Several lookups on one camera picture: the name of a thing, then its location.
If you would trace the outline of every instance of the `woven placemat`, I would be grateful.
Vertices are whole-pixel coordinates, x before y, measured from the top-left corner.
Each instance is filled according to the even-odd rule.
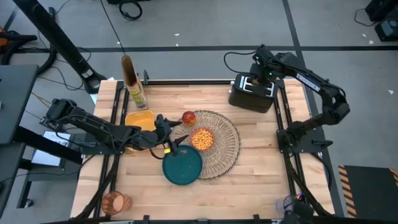
[[[214,144],[205,151],[200,151],[203,160],[203,169],[199,176],[201,180],[210,180],[221,177],[235,165],[241,149],[241,139],[235,125],[226,117],[213,111],[198,110],[194,112],[197,122],[188,127],[178,125],[170,135],[176,139],[186,134],[191,135],[198,128],[208,128],[214,134]],[[190,144],[190,136],[181,144]]]

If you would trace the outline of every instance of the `teal plate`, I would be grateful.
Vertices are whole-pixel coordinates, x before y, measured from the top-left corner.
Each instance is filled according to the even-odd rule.
[[[176,156],[166,154],[163,160],[163,174],[173,184],[187,185],[200,175],[203,162],[199,152],[191,146],[180,145]]]

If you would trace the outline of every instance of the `red apple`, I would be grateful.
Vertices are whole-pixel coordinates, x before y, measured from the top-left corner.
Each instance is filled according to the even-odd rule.
[[[182,123],[187,125],[188,127],[195,125],[197,122],[197,117],[194,112],[187,111],[182,115]]]

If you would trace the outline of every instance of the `concrete floor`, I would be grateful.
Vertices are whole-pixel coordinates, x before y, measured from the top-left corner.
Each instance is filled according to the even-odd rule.
[[[175,47],[176,44],[180,47],[293,46],[284,4],[280,0],[152,0],[141,3],[144,13],[135,22],[124,20],[116,6],[103,1],[125,47]],[[398,45],[398,42],[380,42],[372,27],[363,27],[353,21],[355,10],[366,7],[369,1],[289,0],[300,45]],[[65,0],[39,2],[46,8],[58,9]],[[0,0],[0,26],[5,25],[14,7],[13,2]],[[76,46],[107,48],[107,51],[119,47],[98,0],[72,0],[57,14],[57,20]],[[364,12],[358,14],[358,20],[369,22]],[[37,34],[37,29],[21,11],[17,12],[9,30]],[[35,41],[25,47],[42,48],[43,45]],[[132,57],[136,70],[140,73],[146,69],[151,79],[233,78],[235,74],[223,64],[224,53],[215,50],[127,54]],[[120,52],[95,52],[89,63],[102,75],[121,79],[120,56]],[[47,57],[42,53],[15,54],[11,63],[41,65]],[[398,51],[304,51],[303,57],[309,69],[344,88],[351,105],[351,113],[341,124],[324,127],[326,138],[335,142],[329,148],[333,169],[336,170],[339,164],[398,169],[395,152],[398,140],[394,135],[398,127],[394,114],[398,105]],[[231,56],[229,61],[235,69],[242,71],[249,70],[251,65],[250,57]],[[80,85],[78,76],[68,64],[56,62],[54,66],[62,71],[69,85]],[[55,69],[50,69],[43,77],[62,81]],[[85,91],[68,91],[47,80],[38,79],[33,92],[47,100],[75,100],[89,112],[95,107]],[[31,98],[26,110],[42,117],[47,108],[36,98]],[[45,128],[38,121],[25,113],[21,125],[42,134]],[[31,152],[28,150],[25,156],[29,157]],[[29,198],[35,201],[35,206],[16,209],[22,182],[23,177],[18,177],[0,223],[54,222],[69,217],[76,180],[34,182]]]

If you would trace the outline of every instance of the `wooden tabletop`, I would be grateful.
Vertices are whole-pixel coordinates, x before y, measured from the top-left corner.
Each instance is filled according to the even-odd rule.
[[[101,82],[94,115],[110,120],[116,82]],[[296,80],[285,80],[285,84],[293,120],[308,119],[302,85]],[[152,220],[249,219],[254,214],[260,214],[260,218],[281,217],[274,203],[289,194],[289,186],[275,135],[278,126],[274,108],[263,114],[231,106],[229,89],[229,85],[144,87],[154,115],[162,113],[170,120],[178,120],[188,110],[211,110],[229,118],[239,131],[241,153],[226,175],[215,180],[197,180],[187,186],[171,184],[163,176],[162,161],[154,159],[149,151],[123,154],[116,190],[131,196],[133,206],[113,216],[113,220],[142,220],[144,215],[150,215]],[[129,101],[127,110],[136,111],[133,101]],[[287,127],[284,111],[282,117]],[[154,151],[160,156],[163,153],[159,147]],[[326,210],[334,213],[322,164],[309,154],[301,154],[301,160],[308,188]],[[103,156],[95,156],[81,169],[71,217],[78,215],[97,191],[102,161]]]

